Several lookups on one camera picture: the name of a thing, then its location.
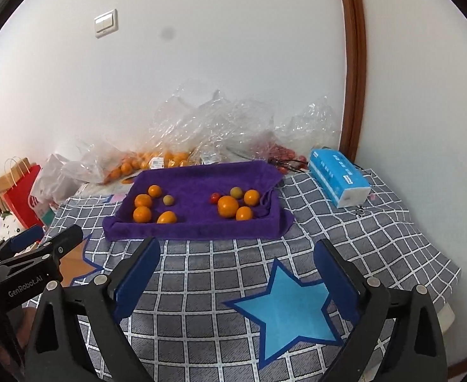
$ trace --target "white wall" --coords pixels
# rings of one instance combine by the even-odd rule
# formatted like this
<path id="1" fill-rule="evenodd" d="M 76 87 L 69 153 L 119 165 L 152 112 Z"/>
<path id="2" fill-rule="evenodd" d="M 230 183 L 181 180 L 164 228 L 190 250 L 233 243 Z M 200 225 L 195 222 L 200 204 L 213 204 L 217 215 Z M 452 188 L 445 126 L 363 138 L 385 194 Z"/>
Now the white wall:
<path id="1" fill-rule="evenodd" d="M 467 20 L 450 0 L 364 0 L 368 86 L 357 163 L 462 269 L 446 333 L 467 356 Z"/>
<path id="2" fill-rule="evenodd" d="M 113 8 L 120 29 L 96 39 Z M 341 118 L 341 0 L 25 0 L 0 32 L 0 173 L 76 154 L 85 134 L 138 144 L 189 78 L 272 102 L 279 121 L 323 95 Z"/>

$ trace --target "orange star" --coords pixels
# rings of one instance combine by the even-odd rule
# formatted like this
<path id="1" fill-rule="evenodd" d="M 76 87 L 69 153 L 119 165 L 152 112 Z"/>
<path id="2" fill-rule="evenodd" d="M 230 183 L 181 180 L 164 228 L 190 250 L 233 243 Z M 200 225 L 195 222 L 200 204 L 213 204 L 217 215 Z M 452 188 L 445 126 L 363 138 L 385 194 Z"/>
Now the orange star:
<path id="1" fill-rule="evenodd" d="M 85 246 L 89 239 L 90 235 L 60 259 L 62 287 L 69 287 L 75 279 L 83 278 L 102 269 L 100 265 L 85 257 Z"/>

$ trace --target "blue tissue package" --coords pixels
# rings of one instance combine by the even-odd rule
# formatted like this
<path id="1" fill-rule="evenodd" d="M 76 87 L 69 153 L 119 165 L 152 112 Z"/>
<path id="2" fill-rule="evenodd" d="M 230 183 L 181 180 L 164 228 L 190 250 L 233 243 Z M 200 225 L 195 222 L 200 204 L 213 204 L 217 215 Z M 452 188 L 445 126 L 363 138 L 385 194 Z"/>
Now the blue tissue package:
<path id="1" fill-rule="evenodd" d="M 372 189 L 359 170 L 333 149 L 312 150 L 308 168 L 336 208 L 363 204 Z"/>

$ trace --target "blue gripper pad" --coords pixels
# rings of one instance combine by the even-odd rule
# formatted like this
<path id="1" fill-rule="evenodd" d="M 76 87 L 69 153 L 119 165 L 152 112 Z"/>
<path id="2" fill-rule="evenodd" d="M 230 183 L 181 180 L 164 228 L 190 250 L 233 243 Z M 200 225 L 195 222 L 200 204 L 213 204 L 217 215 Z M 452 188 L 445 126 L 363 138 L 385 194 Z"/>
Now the blue gripper pad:
<path id="1" fill-rule="evenodd" d="M 36 241 L 42 240 L 44 237 L 43 227 L 33 225 L 28 230 L 25 230 L 10 239 L 9 248 L 13 253 L 25 250 L 29 245 Z"/>
<path id="2" fill-rule="evenodd" d="M 313 260 L 341 317 L 355 326 L 360 319 L 359 293 L 321 240 L 315 243 Z"/>
<path id="3" fill-rule="evenodd" d="M 122 272 L 123 278 L 115 285 L 114 279 L 112 284 L 115 288 L 111 296 L 115 301 L 115 309 L 113 311 L 113 319 L 120 323 L 123 318 L 129 317 L 133 314 L 136 304 L 147 287 L 152 274 L 159 264 L 161 257 L 161 247 L 159 241 L 153 238 L 150 242 L 143 241 L 136 249 L 133 255 L 128 259 L 123 259 L 119 262 L 117 267 L 113 269 L 110 277 L 115 277 L 115 271 Z M 126 272 L 122 267 L 131 264 Z"/>

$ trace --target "blue star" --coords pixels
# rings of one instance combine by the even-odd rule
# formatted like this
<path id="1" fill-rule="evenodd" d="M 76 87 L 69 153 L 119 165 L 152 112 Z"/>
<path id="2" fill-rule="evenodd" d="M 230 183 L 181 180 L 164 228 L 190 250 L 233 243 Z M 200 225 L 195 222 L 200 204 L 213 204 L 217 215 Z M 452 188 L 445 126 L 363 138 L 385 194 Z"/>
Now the blue star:
<path id="1" fill-rule="evenodd" d="M 330 302 L 323 280 L 302 283 L 275 259 L 264 292 L 224 304 L 260 326 L 262 369 L 301 341 L 341 345 L 327 313 Z"/>

